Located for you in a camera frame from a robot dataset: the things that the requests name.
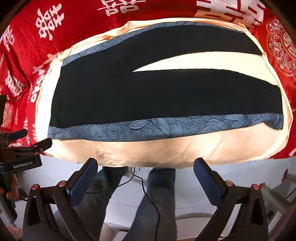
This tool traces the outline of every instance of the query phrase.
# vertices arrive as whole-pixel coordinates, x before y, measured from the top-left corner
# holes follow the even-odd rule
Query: person's leg
[[[157,241],[176,241],[175,169],[153,168],[148,177],[147,195],[160,212]],[[158,214],[146,196],[123,241],[155,241]]]
[[[87,191],[101,193],[85,194],[80,205],[74,208],[81,221],[97,240],[100,237],[109,199],[126,171],[127,167],[103,167],[97,173]],[[54,216],[61,234],[72,240],[60,213],[57,211]]]

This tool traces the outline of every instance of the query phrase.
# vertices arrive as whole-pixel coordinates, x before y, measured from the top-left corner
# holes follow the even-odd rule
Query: bed
[[[28,130],[28,136],[14,143],[16,146],[40,141],[36,134],[36,103],[52,61],[75,51],[77,43],[93,36],[105,34],[105,40],[112,39],[106,32],[128,27],[129,21],[165,18],[202,18],[244,25],[259,41],[281,81],[290,104],[288,109],[292,122],[296,109],[295,47],[280,22],[258,0],[101,0],[82,3],[52,0],[42,4],[32,0],[12,20],[0,40],[0,91],[8,95],[1,129]],[[253,159],[268,158],[274,154],[275,158],[293,156],[296,152],[294,122],[287,128],[286,141],[276,149],[277,154],[263,157],[254,154]],[[67,153],[65,147],[59,151]]]

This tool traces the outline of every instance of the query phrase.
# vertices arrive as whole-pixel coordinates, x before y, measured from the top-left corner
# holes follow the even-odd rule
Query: black cable
[[[296,191],[296,188],[286,197],[286,200]]]
[[[136,167],[131,167],[131,170],[132,170],[132,168],[133,168],[133,173],[131,172],[131,174],[132,174],[133,176],[131,177],[131,179],[128,180],[127,182],[123,183],[123,184],[118,185],[116,188],[118,188],[118,187],[120,187],[120,186],[123,186],[124,184],[129,183],[129,182],[133,179],[133,177],[135,176]],[[102,192],[106,192],[106,191],[108,191],[108,190],[104,190],[104,191],[100,191],[100,192],[87,192],[86,194],[97,194],[97,193],[102,193]]]
[[[158,219],[157,219],[157,223],[156,223],[156,228],[155,228],[155,236],[154,236],[154,241],[157,241],[157,235],[158,235],[158,229],[159,229],[159,223],[160,223],[160,212],[159,212],[157,206],[155,205],[155,203],[152,202],[152,200],[148,197],[147,193],[145,192],[145,188],[144,188],[144,179],[143,179],[142,177],[139,177],[139,176],[135,175],[135,170],[136,170],[135,167],[131,167],[131,174],[133,175],[133,176],[131,177],[131,179],[128,180],[127,182],[123,183],[123,184],[118,185],[117,187],[120,187],[120,186],[122,186],[122,185],[124,185],[124,184],[127,184],[128,182],[130,182],[130,181],[133,179],[133,177],[137,177],[137,178],[140,178],[140,179],[142,180],[142,189],[143,189],[143,192],[144,192],[146,198],[147,198],[147,199],[151,202],[151,204],[155,207],[156,212],[157,212],[157,215],[158,215]],[[102,192],[105,192],[105,191],[107,191],[107,190],[104,190],[104,191],[101,191],[101,192],[87,192],[86,194],[96,194],[96,193],[102,193]]]
[[[146,196],[146,198],[151,202],[151,204],[155,207],[157,215],[158,215],[158,219],[157,219],[157,223],[156,223],[156,228],[155,228],[155,236],[154,236],[154,241],[157,241],[157,235],[158,235],[158,228],[159,228],[159,223],[160,223],[160,212],[157,208],[157,206],[155,205],[154,202],[152,202],[152,200],[148,197],[147,193],[145,192],[145,188],[144,188],[144,179],[142,177],[139,177],[137,175],[134,174],[135,177],[140,178],[142,180],[142,189],[143,192]]]

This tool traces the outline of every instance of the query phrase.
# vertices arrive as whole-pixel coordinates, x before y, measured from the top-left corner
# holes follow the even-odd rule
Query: white tile floor
[[[78,170],[82,164],[66,162],[63,160],[42,157],[43,165],[40,168],[26,171],[19,175],[19,181],[25,191],[39,183],[41,187],[56,185],[60,180],[67,180],[71,174]],[[230,165],[212,166],[224,180],[232,180],[235,185],[250,187],[252,184],[265,182],[270,188],[281,183],[286,169],[296,175],[296,158],[268,159],[262,161],[251,161]],[[151,168],[136,169],[136,174],[147,180]],[[121,183],[130,177],[124,176]],[[113,194],[107,207],[105,222],[115,223],[120,226],[129,227],[134,219],[138,205],[143,197],[141,180],[134,178],[128,184],[119,187]],[[21,226],[24,204],[18,201],[17,211],[19,218],[17,225]],[[216,208],[212,206],[192,168],[179,169],[176,172],[176,217],[189,213],[213,214]],[[230,230],[235,217],[231,217],[226,231]]]

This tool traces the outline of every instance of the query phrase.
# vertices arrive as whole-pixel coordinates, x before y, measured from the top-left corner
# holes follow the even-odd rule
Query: blue patterned fabric strip
[[[93,46],[91,48],[88,48],[88,49],[86,49],[84,51],[81,51],[80,53],[71,55],[71,56],[69,56],[69,57],[67,57],[67,58],[65,58],[63,60],[62,67],[69,64],[69,63],[71,63],[72,61],[74,61],[74,60],[76,60],[76,59],[78,59],[80,57],[83,57],[83,56],[86,56],[86,55],[89,55],[89,54],[92,54],[92,53],[96,53],[98,51],[108,49],[108,48],[110,48],[110,47],[112,47],[112,46],[114,46],[116,44],[119,44],[119,43],[123,42],[124,40],[126,40],[128,38],[131,38],[133,36],[136,36],[136,35],[138,35],[140,33],[143,33],[143,32],[155,29],[155,28],[165,28],[165,27],[184,26],[184,25],[211,26],[211,27],[216,27],[216,28],[227,29],[229,31],[240,32],[238,30],[233,30],[233,29],[229,29],[229,28],[225,28],[225,27],[222,27],[222,26],[209,24],[209,23],[198,23],[198,22],[187,22],[187,21],[157,23],[157,24],[153,24],[153,25],[151,25],[149,27],[146,27],[146,28],[142,28],[142,29],[139,29],[139,30],[127,33],[127,34],[120,35],[120,36],[115,37],[115,38],[113,38],[111,40],[108,40],[108,41],[106,41],[104,43],[98,44],[98,45]]]
[[[283,129],[284,116],[274,113],[209,115],[91,124],[65,129],[49,126],[48,137],[60,140],[147,141],[226,131],[263,122],[273,129]]]

